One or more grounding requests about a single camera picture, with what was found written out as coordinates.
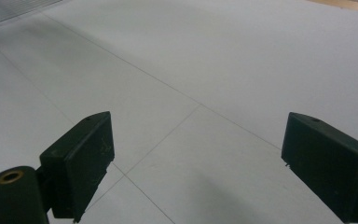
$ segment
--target white surface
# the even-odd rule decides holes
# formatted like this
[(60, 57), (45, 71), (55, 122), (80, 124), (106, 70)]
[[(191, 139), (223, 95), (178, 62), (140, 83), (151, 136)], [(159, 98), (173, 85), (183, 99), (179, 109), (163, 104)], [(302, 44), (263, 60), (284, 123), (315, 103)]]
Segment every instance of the white surface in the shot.
[(73, 123), (111, 111), (123, 172), (198, 105), (43, 15), (0, 26), (0, 50)]
[(39, 155), (72, 127), (0, 53), (0, 172), (39, 166)]
[(0, 24), (0, 171), (36, 168), (110, 110), (116, 166), (81, 223), (339, 223), (276, 147), (289, 111), (358, 138), (358, 12), (73, 0), (43, 13)]
[(205, 107), (129, 178), (176, 224), (340, 223), (278, 149)]
[(298, 0), (76, 0), (46, 13), (276, 147), (290, 111), (358, 139), (357, 11)]

